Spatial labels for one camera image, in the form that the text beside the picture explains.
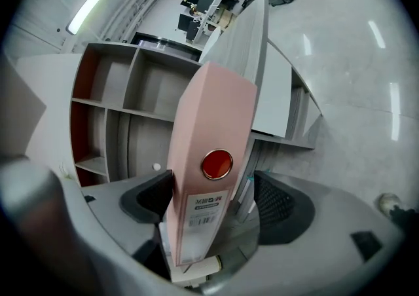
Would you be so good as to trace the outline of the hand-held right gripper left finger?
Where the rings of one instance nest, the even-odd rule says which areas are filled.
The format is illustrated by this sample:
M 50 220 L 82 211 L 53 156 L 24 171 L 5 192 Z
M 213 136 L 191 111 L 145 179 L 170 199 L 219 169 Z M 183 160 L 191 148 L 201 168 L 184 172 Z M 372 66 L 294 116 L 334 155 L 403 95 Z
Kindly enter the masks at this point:
M 63 179 L 62 188 L 73 215 L 81 221 L 92 216 L 128 255 L 135 255 L 146 243 L 160 242 L 158 226 L 172 199 L 173 172 L 89 187 Z

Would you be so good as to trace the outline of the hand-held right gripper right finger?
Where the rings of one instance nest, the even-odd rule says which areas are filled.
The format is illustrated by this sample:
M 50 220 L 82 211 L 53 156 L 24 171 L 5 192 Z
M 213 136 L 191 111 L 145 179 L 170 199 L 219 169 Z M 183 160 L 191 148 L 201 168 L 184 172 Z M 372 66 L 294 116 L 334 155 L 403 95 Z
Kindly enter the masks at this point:
M 398 226 L 341 189 L 262 171 L 254 187 L 260 232 L 240 295 L 354 295 L 403 243 Z

